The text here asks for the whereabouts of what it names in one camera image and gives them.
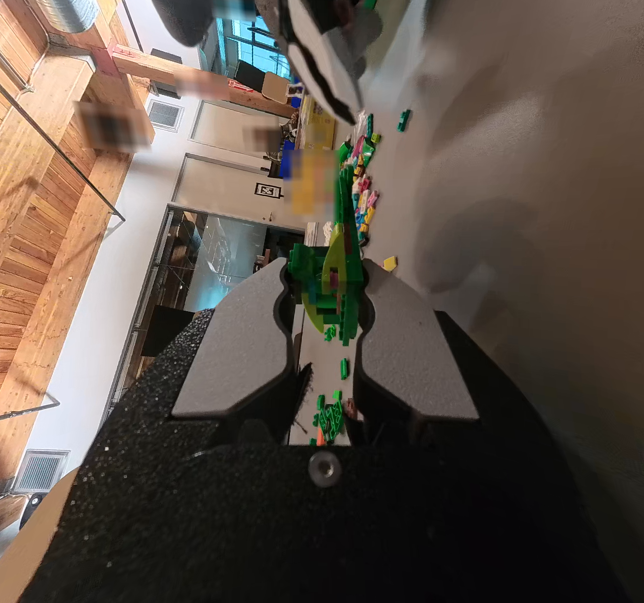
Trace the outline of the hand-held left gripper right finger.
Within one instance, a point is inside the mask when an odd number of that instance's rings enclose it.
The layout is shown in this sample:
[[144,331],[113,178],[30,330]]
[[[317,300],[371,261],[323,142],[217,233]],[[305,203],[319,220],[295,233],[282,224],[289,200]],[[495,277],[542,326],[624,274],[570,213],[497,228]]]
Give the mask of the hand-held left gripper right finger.
[[368,418],[473,422],[479,413],[427,299],[374,261],[362,261],[354,399]]

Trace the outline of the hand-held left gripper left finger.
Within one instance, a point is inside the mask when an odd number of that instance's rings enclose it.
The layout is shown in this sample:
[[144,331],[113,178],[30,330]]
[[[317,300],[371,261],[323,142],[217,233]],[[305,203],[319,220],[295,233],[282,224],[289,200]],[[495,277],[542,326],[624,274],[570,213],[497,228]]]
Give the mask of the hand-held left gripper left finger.
[[288,261],[277,258],[234,288],[212,314],[171,411],[179,419],[228,416],[294,373]]

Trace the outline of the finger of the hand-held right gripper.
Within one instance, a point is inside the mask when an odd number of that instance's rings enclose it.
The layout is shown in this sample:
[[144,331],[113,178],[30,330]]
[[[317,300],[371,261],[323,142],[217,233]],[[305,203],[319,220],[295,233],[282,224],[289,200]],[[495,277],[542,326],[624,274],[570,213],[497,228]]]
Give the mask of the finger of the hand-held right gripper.
[[340,59],[349,77],[357,81],[366,68],[366,50],[382,32],[379,14],[364,6],[354,8],[349,26],[333,28],[325,33],[325,39]]
[[291,66],[315,100],[350,126],[363,109],[358,58],[339,28],[321,32],[303,0],[285,0],[285,38]]

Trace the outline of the green lego build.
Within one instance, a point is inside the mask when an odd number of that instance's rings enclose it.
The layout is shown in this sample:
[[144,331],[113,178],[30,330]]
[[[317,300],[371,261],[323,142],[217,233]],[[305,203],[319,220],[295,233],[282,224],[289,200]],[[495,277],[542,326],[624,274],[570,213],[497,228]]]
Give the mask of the green lego build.
[[288,273],[312,325],[322,334],[329,326],[342,346],[358,333],[358,316],[365,286],[358,232],[354,223],[337,223],[329,245],[295,244]]

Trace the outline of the pile of pastel lego bricks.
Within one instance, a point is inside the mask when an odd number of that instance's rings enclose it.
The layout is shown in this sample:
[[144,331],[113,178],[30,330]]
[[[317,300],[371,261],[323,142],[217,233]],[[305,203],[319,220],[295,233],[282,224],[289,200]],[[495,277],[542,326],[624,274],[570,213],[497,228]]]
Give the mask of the pile of pastel lego bricks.
[[340,168],[350,174],[350,199],[361,249],[370,242],[370,227],[380,197],[368,171],[380,141],[381,135],[374,131],[373,114],[361,111],[352,134],[338,149]]

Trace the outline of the scattered green lego pieces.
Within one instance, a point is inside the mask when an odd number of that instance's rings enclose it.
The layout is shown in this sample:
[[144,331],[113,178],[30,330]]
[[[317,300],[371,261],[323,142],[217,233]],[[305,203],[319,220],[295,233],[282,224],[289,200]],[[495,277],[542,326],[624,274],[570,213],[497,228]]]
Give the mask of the scattered green lego pieces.
[[315,413],[312,418],[312,427],[316,432],[322,428],[326,435],[327,445],[333,444],[339,435],[346,431],[345,420],[349,418],[352,395],[346,395],[345,390],[349,388],[348,379],[351,372],[350,358],[344,355],[337,359],[337,370],[339,382],[344,385],[343,389],[332,385],[330,388],[325,384],[322,392],[316,394]]

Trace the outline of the black panel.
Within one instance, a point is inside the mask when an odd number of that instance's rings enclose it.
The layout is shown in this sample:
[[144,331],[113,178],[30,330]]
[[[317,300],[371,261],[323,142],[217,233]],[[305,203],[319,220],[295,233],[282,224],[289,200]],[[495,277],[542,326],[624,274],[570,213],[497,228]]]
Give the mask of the black panel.
[[156,357],[189,325],[194,312],[156,305],[151,313],[141,356]]

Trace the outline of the yellow cardboard box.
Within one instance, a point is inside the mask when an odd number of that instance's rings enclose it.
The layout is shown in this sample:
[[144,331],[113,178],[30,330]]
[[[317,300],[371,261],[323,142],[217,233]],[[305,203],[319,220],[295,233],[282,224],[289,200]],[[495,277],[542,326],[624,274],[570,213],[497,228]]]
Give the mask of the yellow cardboard box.
[[300,107],[298,147],[330,151],[334,146],[335,119],[310,95]]

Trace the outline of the black metal rod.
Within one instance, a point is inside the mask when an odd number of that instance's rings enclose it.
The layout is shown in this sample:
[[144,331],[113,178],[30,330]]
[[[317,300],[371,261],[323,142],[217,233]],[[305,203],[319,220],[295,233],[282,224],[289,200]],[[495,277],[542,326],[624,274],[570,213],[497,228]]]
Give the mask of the black metal rod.
[[80,177],[80,179],[103,201],[109,212],[118,217],[121,222],[125,222],[125,217],[115,208],[115,206],[104,196],[104,194],[96,187],[96,185],[87,177],[84,172],[68,157],[68,155],[52,140],[52,138],[36,123],[36,121],[26,112],[20,103],[8,92],[8,90],[1,85],[1,95],[9,102],[19,115],[28,123],[28,125],[36,131],[36,133],[54,149],[65,163],[67,163],[72,170]]

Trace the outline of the brown cardboard sheet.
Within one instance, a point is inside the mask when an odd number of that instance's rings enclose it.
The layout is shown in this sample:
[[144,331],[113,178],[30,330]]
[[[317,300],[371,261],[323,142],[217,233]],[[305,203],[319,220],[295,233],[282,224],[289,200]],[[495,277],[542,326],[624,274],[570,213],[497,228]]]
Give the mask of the brown cardboard sheet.
[[1,558],[1,601],[19,602],[57,531],[78,469],[66,474],[43,499]]

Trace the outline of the white wall vent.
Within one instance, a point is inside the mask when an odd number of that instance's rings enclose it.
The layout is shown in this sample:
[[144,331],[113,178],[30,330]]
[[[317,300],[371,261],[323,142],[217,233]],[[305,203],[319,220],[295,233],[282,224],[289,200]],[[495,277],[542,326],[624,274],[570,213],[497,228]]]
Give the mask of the white wall vent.
[[154,129],[177,133],[181,126],[185,108],[154,98],[148,102],[147,111]]
[[70,450],[26,450],[11,487],[11,494],[48,493],[66,473]]

